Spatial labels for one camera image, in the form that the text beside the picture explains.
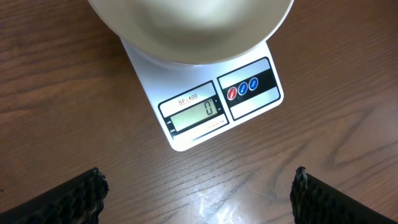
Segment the white digital kitchen scale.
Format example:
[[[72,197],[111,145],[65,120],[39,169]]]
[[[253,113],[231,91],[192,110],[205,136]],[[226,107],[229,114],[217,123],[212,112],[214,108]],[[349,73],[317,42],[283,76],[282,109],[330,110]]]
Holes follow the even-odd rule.
[[[226,62],[185,65],[122,44],[176,151],[186,151],[279,106],[284,92],[266,42]]]

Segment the beige bowl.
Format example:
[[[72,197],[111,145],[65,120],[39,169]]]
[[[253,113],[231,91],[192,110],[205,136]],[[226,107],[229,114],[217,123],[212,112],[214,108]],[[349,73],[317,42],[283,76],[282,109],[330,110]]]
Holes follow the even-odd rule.
[[[236,58],[267,40],[293,0],[90,0],[122,40],[153,57],[185,64]]]

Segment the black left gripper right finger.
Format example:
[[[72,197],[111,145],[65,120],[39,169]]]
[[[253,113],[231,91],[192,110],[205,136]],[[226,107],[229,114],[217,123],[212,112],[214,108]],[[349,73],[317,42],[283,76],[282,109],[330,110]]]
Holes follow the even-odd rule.
[[[300,166],[290,192],[295,224],[397,224],[318,180]]]

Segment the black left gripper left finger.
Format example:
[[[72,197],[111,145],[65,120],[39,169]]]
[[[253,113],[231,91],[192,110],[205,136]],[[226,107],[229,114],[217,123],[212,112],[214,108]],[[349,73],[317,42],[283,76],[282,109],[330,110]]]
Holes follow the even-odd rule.
[[[105,175],[92,168],[1,213],[1,223],[98,224],[109,192]]]

